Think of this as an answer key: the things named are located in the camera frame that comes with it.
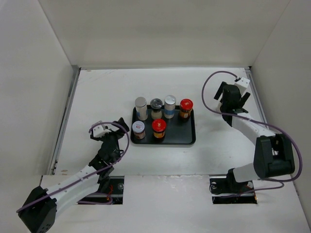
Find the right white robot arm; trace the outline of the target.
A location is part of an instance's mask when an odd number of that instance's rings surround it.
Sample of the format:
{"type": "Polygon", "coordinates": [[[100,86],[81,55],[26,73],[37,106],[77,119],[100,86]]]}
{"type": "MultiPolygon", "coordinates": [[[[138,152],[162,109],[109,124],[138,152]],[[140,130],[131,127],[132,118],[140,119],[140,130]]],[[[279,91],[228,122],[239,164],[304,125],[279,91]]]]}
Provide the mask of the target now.
{"type": "Polygon", "coordinates": [[[214,98],[220,99],[220,111],[224,121],[240,131],[255,146],[253,162],[228,171],[226,188],[237,192],[243,182],[292,174],[295,170],[291,141],[283,134],[275,133],[251,121],[243,106],[250,96],[240,93],[237,85],[222,82],[214,98]]]}

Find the red lid sauce jar front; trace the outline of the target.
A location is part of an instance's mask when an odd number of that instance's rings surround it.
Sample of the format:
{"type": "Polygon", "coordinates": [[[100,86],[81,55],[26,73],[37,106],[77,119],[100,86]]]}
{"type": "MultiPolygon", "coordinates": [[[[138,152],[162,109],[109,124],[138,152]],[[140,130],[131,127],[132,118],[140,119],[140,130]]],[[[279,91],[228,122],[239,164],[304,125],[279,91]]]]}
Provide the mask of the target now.
{"type": "Polygon", "coordinates": [[[152,122],[153,137],[162,140],[165,137],[167,124],[163,119],[155,119],[152,122]]]}

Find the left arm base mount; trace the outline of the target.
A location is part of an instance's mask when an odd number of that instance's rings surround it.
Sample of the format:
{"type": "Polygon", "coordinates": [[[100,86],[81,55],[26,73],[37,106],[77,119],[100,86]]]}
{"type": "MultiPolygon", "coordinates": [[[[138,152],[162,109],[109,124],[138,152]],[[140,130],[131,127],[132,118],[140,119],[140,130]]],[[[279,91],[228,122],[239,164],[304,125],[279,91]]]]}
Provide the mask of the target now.
{"type": "Polygon", "coordinates": [[[122,205],[124,192],[124,176],[112,176],[106,184],[100,185],[99,189],[80,201],[84,205],[122,205]]]}

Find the white lid small spice jar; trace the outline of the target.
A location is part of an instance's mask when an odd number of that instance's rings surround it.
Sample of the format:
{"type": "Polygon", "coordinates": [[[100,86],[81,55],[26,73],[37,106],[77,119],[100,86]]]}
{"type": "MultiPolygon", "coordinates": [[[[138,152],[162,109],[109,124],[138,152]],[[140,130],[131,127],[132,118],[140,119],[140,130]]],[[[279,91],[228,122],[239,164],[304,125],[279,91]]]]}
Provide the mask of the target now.
{"type": "Polygon", "coordinates": [[[135,121],[132,124],[132,131],[134,133],[135,138],[141,140],[143,139],[145,134],[145,124],[142,121],[135,121]]]}

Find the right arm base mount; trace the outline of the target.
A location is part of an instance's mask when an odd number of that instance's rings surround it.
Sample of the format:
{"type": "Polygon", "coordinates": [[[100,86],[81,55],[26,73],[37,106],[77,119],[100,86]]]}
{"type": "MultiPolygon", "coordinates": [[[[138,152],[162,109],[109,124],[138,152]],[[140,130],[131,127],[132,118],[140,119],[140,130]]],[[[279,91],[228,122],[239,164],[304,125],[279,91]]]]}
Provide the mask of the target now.
{"type": "Polygon", "coordinates": [[[213,204],[257,204],[253,182],[236,182],[232,169],[226,175],[210,176],[209,182],[213,204]]]}

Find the white cap blue label bottle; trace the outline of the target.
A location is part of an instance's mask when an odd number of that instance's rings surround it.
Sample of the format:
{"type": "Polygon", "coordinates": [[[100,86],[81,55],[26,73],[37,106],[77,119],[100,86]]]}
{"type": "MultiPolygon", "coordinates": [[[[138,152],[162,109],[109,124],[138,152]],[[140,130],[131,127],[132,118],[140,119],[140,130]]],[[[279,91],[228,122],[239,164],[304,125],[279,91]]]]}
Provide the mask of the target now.
{"type": "Polygon", "coordinates": [[[167,95],[164,99],[164,117],[171,119],[175,113],[176,98],[173,95],[167,95]]]}

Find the silver lid salt jar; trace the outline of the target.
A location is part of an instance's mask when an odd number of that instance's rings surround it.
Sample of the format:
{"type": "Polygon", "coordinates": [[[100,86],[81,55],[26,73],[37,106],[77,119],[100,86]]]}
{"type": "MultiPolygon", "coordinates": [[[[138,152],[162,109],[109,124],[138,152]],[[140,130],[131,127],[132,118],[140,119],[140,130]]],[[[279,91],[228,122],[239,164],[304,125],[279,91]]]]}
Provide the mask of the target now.
{"type": "Polygon", "coordinates": [[[138,97],[135,100],[136,115],[140,121],[148,118],[147,101],[144,97],[138,97]]]}

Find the black cap small bottle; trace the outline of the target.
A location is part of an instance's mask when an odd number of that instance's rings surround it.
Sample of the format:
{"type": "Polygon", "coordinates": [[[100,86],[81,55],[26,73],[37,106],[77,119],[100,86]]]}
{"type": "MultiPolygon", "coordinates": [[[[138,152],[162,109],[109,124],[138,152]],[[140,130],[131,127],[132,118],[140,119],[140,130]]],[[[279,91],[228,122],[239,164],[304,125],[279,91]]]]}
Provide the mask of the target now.
{"type": "Polygon", "coordinates": [[[216,107],[216,109],[215,109],[219,114],[222,113],[222,112],[221,112],[221,106],[222,106],[222,103],[219,102],[218,105],[217,105],[217,107],[216,107]]]}

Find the clear lid pepper shaker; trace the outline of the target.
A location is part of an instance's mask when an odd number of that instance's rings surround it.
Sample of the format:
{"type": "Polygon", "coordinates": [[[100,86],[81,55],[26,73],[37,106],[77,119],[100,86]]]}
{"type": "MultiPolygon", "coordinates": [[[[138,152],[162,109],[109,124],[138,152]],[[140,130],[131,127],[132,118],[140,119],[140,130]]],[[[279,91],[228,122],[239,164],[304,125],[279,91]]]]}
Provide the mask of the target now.
{"type": "Polygon", "coordinates": [[[155,98],[151,100],[150,107],[152,109],[151,117],[153,120],[162,118],[162,105],[163,105],[163,102],[161,99],[155,98]]]}

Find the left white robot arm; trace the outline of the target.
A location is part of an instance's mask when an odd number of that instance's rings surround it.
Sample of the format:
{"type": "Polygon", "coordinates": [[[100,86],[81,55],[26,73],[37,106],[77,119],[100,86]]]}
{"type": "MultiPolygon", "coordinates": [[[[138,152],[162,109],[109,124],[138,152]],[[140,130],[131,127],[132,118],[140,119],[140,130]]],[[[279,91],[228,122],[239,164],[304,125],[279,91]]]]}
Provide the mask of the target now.
{"type": "Polygon", "coordinates": [[[93,193],[105,193],[113,166],[125,155],[119,139],[129,137],[129,127],[123,118],[110,123],[99,121],[89,129],[90,138],[101,141],[95,157],[80,171],[50,187],[37,186],[28,195],[17,215],[31,233],[46,233],[66,209],[93,193]]]}

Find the red lid sauce jar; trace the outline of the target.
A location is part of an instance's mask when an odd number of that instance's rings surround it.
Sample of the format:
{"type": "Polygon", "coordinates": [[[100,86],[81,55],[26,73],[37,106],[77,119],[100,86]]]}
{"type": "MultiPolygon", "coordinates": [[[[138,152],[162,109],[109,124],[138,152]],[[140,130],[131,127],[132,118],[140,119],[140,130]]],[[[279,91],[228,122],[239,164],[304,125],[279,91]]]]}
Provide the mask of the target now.
{"type": "Polygon", "coordinates": [[[180,102],[179,117],[182,120],[189,119],[193,110],[193,102],[190,99],[182,99],[180,102]]]}
{"type": "Polygon", "coordinates": [[[155,119],[152,122],[153,137],[162,140],[165,137],[167,124],[163,119],[155,119]]]}

